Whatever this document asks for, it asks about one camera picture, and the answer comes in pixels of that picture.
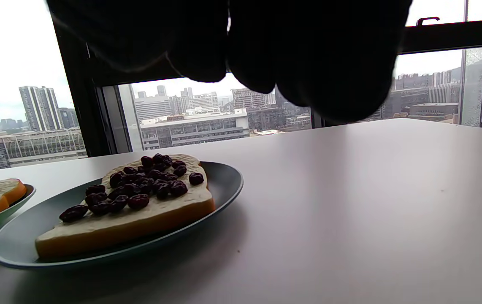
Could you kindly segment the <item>person's right hand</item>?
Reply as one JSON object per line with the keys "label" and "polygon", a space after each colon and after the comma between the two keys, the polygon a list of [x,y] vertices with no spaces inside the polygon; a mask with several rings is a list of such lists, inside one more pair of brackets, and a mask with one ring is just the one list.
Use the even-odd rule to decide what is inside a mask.
{"label": "person's right hand", "polygon": [[125,73],[167,61],[193,81],[227,71],[334,123],[387,98],[410,0],[48,0],[54,23]]}

